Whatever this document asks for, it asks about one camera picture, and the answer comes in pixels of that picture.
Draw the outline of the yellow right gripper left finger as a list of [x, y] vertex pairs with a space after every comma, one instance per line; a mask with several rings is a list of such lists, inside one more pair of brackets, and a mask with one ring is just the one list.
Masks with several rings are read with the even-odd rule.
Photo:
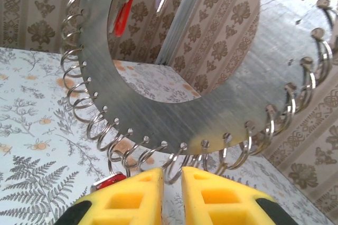
[[161, 224], [163, 193], [163, 170], [154, 168], [80, 198], [55, 224]]

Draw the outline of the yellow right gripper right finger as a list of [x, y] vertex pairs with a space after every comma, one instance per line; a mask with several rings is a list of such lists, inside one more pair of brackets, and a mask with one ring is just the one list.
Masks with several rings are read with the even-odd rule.
[[296, 224], [270, 195], [195, 167], [182, 168], [186, 224]]

